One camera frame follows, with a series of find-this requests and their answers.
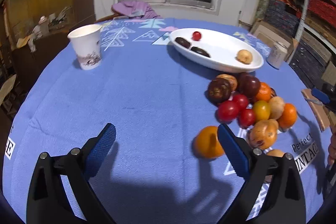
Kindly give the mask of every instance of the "purple garment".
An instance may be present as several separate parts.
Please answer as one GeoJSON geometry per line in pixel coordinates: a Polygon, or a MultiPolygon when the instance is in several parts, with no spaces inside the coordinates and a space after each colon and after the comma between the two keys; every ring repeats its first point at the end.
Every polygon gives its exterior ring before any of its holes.
{"type": "Polygon", "coordinates": [[[112,5],[112,9],[119,14],[128,16],[133,19],[153,19],[160,17],[153,8],[146,2],[142,1],[122,1],[112,5]]]}

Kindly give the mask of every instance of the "cup rim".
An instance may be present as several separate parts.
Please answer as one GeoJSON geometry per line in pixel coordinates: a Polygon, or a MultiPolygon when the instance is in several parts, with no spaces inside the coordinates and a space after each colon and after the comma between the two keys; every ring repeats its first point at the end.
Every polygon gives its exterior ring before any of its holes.
{"type": "Polygon", "coordinates": [[[94,32],[97,32],[101,29],[101,25],[100,24],[89,24],[89,25],[85,25],[82,27],[79,27],[73,31],[71,31],[68,34],[68,38],[78,38],[78,37],[84,37],[88,34],[92,34],[94,32]]]}

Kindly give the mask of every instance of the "red cherry tomato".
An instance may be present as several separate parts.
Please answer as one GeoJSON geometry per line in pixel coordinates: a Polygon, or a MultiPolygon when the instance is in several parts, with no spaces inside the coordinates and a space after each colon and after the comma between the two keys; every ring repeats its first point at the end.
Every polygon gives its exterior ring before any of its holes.
{"type": "Polygon", "coordinates": [[[225,101],[221,103],[217,110],[218,119],[221,122],[231,122],[239,114],[239,106],[234,101],[225,101]]]}
{"type": "Polygon", "coordinates": [[[193,33],[193,40],[199,41],[199,40],[201,40],[201,38],[202,38],[202,35],[201,35],[200,32],[194,32],[193,33]]]}
{"type": "Polygon", "coordinates": [[[244,110],[250,103],[249,99],[244,94],[236,93],[232,100],[236,102],[239,106],[239,111],[244,110]]]}
{"type": "Polygon", "coordinates": [[[251,109],[244,109],[239,117],[238,122],[241,128],[248,128],[255,123],[255,113],[251,109]]]}

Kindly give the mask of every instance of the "paper cup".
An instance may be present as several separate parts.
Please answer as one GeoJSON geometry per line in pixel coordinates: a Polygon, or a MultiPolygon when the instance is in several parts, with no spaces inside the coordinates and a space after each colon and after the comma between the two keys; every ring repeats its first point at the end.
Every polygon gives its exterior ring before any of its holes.
{"type": "Polygon", "coordinates": [[[94,69],[101,63],[100,28],[99,24],[91,24],[68,34],[79,64],[84,70],[94,69]]]}

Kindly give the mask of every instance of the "blue tablecloth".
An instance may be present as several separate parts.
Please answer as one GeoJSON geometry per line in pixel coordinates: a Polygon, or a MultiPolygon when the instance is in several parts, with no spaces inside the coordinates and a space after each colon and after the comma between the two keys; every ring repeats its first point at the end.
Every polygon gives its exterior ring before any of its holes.
{"type": "MultiPolygon", "coordinates": [[[[202,128],[219,125],[216,107],[204,96],[219,72],[187,60],[170,45],[152,43],[167,31],[194,27],[234,35],[264,56],[269,48],[244,29],[202,21],[124,20],[105,25],[102,42],[114,47],[102,52],[98,68],[81,70],[68,45],[29,92],[14,119],[4,158],[6,199],[25,221],[39,154],[64,155],[111,122],[117,140],[89,182],[117,223],[216,223],[244,182],[226,156],[202,160],[191,149],[202,128]]],[[[320,132],[301,95],[305,86],[287,64],[275,70],[265,62],[256,76],[298,110],[293,128],[279,134],[272,148],[299,157],[309,220],[323,201],[331,132],[320,132]]],[[[236,121],[229,126],[246,136],[236,121]]],[[[63,182],[75,214],[83,217],[66,178],[63,182]]],[[[250,217],[258,213],[267,189],[264,184],[250,217]]]]}

